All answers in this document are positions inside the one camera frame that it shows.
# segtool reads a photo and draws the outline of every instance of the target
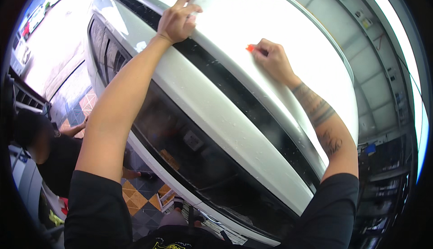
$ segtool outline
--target parking lot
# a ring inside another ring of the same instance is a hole
[[[60,0],[27,41],[34,58],[24,81],[46,99],[84,60],[82,39],[90,2]]]

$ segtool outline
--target tattoo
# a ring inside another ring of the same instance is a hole
[[[327,129],[323,134],[317,135],[317,138],[328,157],[336,153],[343,144],[341,139],[331,137],[331,132],[332,129]]]
[[[294,88],[293,94],[305,110],[314,128],[317,128],[335,114],[334,109],[304,83]]]

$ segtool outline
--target yellow logo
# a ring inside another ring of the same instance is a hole
[[[185,249],[185,247],[179,246],[177,244],[170,244],[168,246],[159,246],[159,243],[156,242],[156,244],[154,245],[154,247],[152,249]]]

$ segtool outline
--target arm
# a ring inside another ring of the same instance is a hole
[[[59,130],[59,132],[62,133],[62,134],[66,134],[69,137],[74,137],[77,133],[79,133],[82,129],[84,129],[86,127],[87,119],[88,118],[89,118],[89,116],[87,116],[84,119],[84,122],[81,123],[80,125],[73,126],[73,127],[69,128],[69,129]]]
[[[128,133],[146,97],[156,65],[173,43],[185,40],[195,28],[195,17],[187,19],[187,16],[201,9],[197,5],[184,7],[188,1],[178,0],[164,11],[157,35],[121,69],[98,99],[75,170],[120,182]]]
[[[328,155],[329,166],[321,182],[339,173],[349,173],[358,177],[356,145],[338,114],[293,73],[281,45],[262,39],[255,47],[252,53],[256,61],[273,78],[292,90],[310,119],[323,150]],[[263,55],[261,50],[267,51],[268,56]]]

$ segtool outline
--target person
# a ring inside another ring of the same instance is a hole
[[[164,11],[155,37],[119,71],[93,109],[72,176],[70,209],[64,228],[65,248],[234,246],[206,230],[193,228],[191,232],[188,226],[177,223],[161,226],[133,242],[131,218],[122,198],[122,147],[162,55],[174,43],[185,40],[195,27],[194,16],[189,15],[201,12],[201,8],[193,4],[185,6],[188,1],[177,0],[173,7]],[[321,185],[295,229],[279,247],[347,248],[359,192],[356,145],[332,107],[295,75],[281,45],[263,39],[255,48],[252,53],[258,64],[295,94],[329,157]]]
[[[74,136],[86,127],[87,120],[88,116],[82,124],[57,130],[46,116],[28,109],[21,109],[16,117],[15,142],[30,154],[48,188],[63,198],[69,197],[72,173],[83,143],[83,139]],[[141,173],[123,167],[122,176],[136,178]]]

